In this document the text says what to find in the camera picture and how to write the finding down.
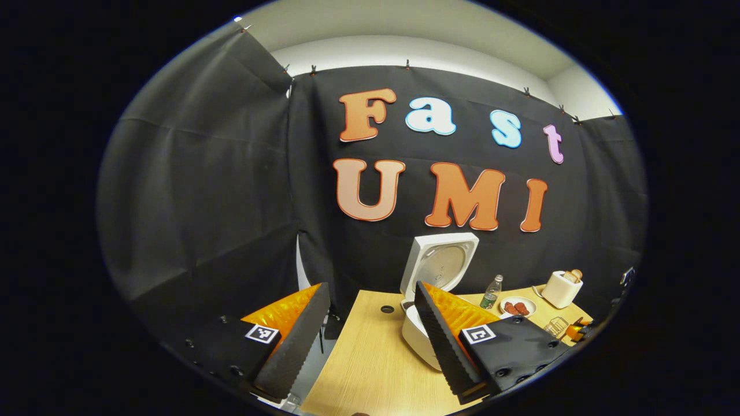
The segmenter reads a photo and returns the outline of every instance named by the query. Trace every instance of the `water bottle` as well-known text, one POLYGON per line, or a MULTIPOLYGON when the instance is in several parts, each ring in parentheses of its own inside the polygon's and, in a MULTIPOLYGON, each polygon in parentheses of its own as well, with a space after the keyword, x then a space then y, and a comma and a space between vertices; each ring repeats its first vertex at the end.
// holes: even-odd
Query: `water bottle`
POLYGON ((488 288, 485 290, 483 299, 480 301, 480 307, 482 307, 483 309, 490 309, 494 307, 494 303, 496 303, 496 299, 499 298, 499 293, 501 293, 501 283, 503 281, 503 276, 496 275, 494 281, 491 282, 491 284, 489 284, 488 288))

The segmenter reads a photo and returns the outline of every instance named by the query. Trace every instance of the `wooden table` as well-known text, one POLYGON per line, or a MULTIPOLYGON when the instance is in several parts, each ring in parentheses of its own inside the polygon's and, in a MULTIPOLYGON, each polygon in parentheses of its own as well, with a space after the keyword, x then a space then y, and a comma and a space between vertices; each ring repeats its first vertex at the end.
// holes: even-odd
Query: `wooden table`
MULTIPOLYGON (((544 285, 539 286, 540 293, 544 285)), ((509 290, 490 309, 501 315, 499 302, 507 296, 523 296, 537 305, 529 318, 540 327, 560 316, 573 323, 591 317, 575 304, 555 309, 537 297, 532 288, 509 290)), ((480 304, 482 294, 461 295, 480 304)), ((401 337, 403 296, 360 290, 352 311, 319 378, 300 406, 318 416, 448 415, 480 403, 461 406, 450 391, 445 376, 424 362, 401 337), (392 313, 380 307, 393 306, 392 313)), ((568 336, 563 341, 572 345, 568 336)))

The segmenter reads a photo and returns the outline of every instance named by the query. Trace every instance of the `orange object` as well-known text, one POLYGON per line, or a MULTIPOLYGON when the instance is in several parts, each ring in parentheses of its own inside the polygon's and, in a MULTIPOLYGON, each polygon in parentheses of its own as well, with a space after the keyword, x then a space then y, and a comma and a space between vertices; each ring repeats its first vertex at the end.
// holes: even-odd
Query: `orange object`
POLYGON ((457 339, 457 343, 460 345, 460 348, 472 363, 473 360, 465 350, 463 343, 460 342, 460 332, 465 328, 496 322, 499 320, 499 317, 477 305, 473 305, 465 299, 458 298, 450 292, 445 292, 444 290, 426 282, 422 283, 427 292, 429 292, 429 296, 433 300, 434 305, 442 314, 442 318, 445 320, 447 327, 452 332, 452 335, 457 339))
POLYGON ((288 334, 293 329, 293 325, 295 325, 295 321, 306 308, 306 305, 309 304, 319 286, 321 284, 315 284, 241 318, 244 322, 256 323, 257 325, 275 328, 280 331, 280 341, 277 342, 269 357, 275 354, 283 341, 288 337, 288 334))

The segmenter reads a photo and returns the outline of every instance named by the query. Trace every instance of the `plate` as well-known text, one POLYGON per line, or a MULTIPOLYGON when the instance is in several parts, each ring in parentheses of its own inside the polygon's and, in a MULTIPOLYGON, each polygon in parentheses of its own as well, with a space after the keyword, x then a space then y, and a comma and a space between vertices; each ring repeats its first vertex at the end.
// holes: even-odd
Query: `plate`
POLYGON ((501 309, 501 312, 504 312, 508 315, 508 312, 504 309, 504 305, 506 305, 506 302, 511 302, 512 305, 516 305, 519 302, 522 302, 524 306, 526 306, 527 310, 529 311, 529 315, 524 315, 525 318, 529 318, 537 311, 537 305, 534 304, 533 301, 530 301, 527 298, 523 298, 521 296, 509 296, 508 298, 503 298, 501 300, 501 303, 499 303, 499 309, 501 309))

